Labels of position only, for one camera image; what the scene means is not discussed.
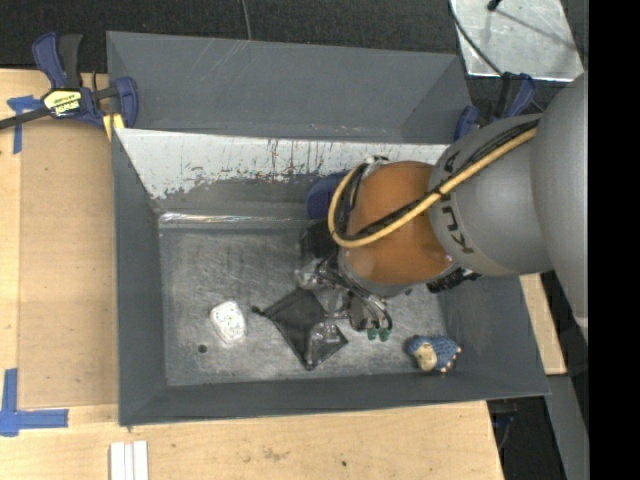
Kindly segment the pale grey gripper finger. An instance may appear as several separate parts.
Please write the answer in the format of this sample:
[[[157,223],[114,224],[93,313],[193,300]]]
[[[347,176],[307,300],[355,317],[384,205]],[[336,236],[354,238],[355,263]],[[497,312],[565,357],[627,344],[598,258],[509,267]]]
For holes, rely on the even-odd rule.
[[[329,273],[314,268],[296,269],[294,280],[300,289],[311,292],[329,314],[343,311],[345,287]]]
[[[316,368],[346,345],[346,337],[332,320],[314,323],[305,344],[305,367]]]

